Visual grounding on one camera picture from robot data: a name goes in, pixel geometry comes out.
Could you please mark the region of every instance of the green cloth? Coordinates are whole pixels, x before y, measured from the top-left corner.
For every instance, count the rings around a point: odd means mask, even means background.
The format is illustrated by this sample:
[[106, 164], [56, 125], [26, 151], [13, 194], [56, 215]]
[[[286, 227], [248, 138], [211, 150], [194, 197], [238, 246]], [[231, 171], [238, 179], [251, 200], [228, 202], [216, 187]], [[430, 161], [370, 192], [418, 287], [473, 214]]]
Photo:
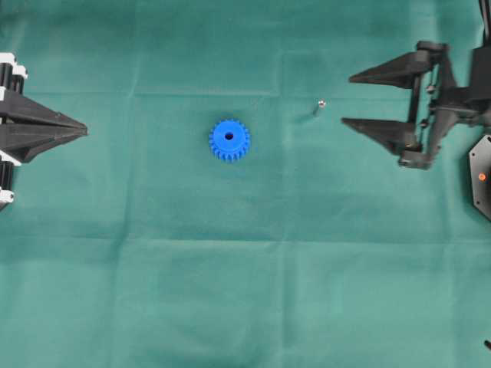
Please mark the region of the green cloth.
[[[476, 2], [0, 13], [25, 95], [90, 130], [18, 169], [0, 214], [1, 367], [489, 366], [491, 224], [466, 158], [481, 130], [455, 128], [423, 172], [341, 124], [405, 118], [407, 91], [348, 77], [419, 40], [450, 42], [465, 84]], [[227, 117], [252, 134], [235, 165], [208, 147]]]

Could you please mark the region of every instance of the screw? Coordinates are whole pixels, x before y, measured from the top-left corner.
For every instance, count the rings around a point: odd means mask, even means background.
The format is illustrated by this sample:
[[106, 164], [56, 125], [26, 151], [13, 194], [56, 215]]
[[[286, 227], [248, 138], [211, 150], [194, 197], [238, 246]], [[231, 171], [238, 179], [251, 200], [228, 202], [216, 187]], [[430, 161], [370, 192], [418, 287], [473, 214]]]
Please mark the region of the screw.
[[437, 88], [435, 86], [433, 86], [432, 84], [430, 84], [428, 87], [427, 87], [427, 93], [428, 94], [434, 94], [435, 93], [435, 90], [437, 90]]
[[320, 100], [317, 102], [317, 106], [315, 107], [315, 110], [314, 110], [314, 116], [317, 117], [321, 111], [323, 111], [323, 109], [325, 109], [325, 107], [328, 105], [327, 102], [325, 102], [324, 100]]

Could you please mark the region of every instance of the plastic gear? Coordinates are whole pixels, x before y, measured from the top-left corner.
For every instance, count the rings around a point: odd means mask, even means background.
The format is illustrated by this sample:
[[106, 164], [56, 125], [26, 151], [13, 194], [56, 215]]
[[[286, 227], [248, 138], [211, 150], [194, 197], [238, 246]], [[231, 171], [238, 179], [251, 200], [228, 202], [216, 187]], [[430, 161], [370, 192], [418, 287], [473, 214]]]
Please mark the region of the plastic gear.
[[249, 130], [235, 119], [221, 120], [209, 135], [209, 148], [217, 158], [234, 163], [249, 151]]

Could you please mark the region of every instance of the bolt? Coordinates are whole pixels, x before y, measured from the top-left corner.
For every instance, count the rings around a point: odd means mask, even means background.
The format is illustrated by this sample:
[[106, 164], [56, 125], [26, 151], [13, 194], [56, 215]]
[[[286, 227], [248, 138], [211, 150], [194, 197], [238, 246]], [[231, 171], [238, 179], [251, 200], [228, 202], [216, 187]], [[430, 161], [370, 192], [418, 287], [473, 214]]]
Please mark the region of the bolt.
[[314, 110], [314, 116], [318, 116], [321, 111], [323, 111], [323, 109], [325, 109], [325, 107], [328, 105], [327, 102], [325, 102], [324, 100], [320, 100], [317, 102], [317, 106], [315, 107], [315, 110]]

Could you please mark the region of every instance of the gear teeth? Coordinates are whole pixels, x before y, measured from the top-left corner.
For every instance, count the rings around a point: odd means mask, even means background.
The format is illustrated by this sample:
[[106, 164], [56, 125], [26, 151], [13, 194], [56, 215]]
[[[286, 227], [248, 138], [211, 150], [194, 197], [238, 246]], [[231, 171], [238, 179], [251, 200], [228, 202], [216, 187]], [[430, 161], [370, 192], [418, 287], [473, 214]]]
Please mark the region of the gear teeth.
[[[226, 127], [219, 127], [220, 124], [226, 124]], [[216, 135], [216, 130], [219, 130], [220, 135], [228, 132], [232, 133], [234, 137], [237, 137], [234, 141], [236, 149], [231, 150], [230, 144], [223, 138]], [[237, 119], [224, 119], [215, 124], [213, 129], [208, 135], [209, 148], [212, 154], [222, 161], [227, 163], [235, 163], [244, 157], [249, 151], [251, 144], [251, 135], [249, 129]]]

